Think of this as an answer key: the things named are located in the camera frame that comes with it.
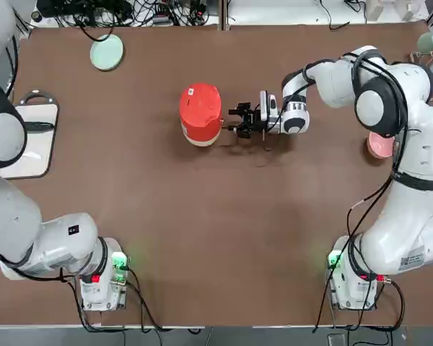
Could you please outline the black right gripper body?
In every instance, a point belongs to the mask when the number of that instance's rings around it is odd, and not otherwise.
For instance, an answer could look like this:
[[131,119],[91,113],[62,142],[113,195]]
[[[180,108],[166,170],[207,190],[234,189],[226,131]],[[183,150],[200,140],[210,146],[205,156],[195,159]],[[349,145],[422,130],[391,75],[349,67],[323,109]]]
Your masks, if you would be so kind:
[[249,109],[249,134],[264,133],[268,125],[268,113],[260,109]]

